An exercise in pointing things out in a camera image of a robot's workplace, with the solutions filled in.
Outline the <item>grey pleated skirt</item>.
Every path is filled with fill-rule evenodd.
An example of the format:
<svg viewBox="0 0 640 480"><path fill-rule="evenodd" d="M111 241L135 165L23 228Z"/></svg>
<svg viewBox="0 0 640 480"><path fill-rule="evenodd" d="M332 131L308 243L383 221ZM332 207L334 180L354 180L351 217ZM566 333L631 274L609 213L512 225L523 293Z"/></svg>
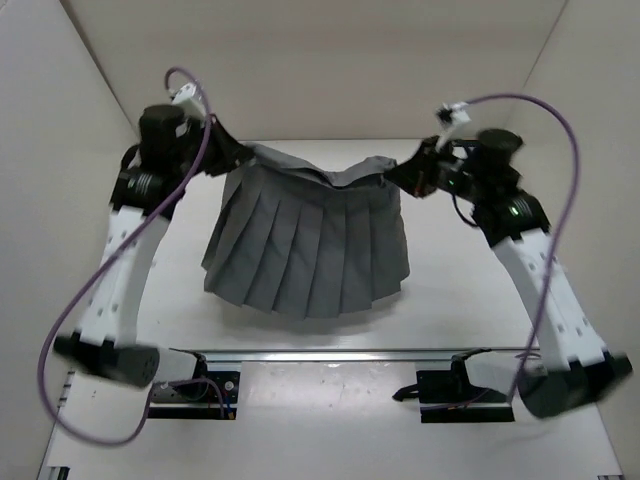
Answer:
<svg viewBox="0 0 640 480"><path fill-rule="evenodd" d="M397 294L410 274L394 159L326 171L252 143L227 174L205 250L205 292L294 318L336 318Z"/></svg>

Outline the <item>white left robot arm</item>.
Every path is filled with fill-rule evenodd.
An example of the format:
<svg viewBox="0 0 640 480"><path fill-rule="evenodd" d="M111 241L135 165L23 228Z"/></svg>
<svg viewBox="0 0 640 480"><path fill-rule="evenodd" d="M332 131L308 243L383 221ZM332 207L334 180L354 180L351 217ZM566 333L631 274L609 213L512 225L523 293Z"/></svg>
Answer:
<svg viewBox="0 0 640 480"><path fill-rule="evenodd" d="M56 336L53 351L85 374L136 388L174 383L185 397L197 398L209 385L203 356L138 342L139 307L190 176L227 174L253 154L195 100L145 108L139 131L109 201L100 271L82 291L88 305L72 333Z"/></svg>

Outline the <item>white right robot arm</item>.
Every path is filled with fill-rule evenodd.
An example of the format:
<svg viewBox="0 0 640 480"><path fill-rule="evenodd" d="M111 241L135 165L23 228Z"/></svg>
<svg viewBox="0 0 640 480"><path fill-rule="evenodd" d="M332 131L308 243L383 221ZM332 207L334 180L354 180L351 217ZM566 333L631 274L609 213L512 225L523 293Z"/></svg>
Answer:
<svg viewBox="0 0 640 480"><path fill-rule="evenodd" d="M519 185L512 167L523 140L503 129L485 129L473 140L444 146L436 137L385 172L387 181L416 197L437 190L472 205L472 221L507 271L530 318L538 363L526 367L524 351L508 360L477 349L452 361L449 391L471 400L483 388L518 395L538 419L557 417L596 403L633 373L624 353L611 352L587 319L558 262L559 228L552 227L539 200Z"/></svg>

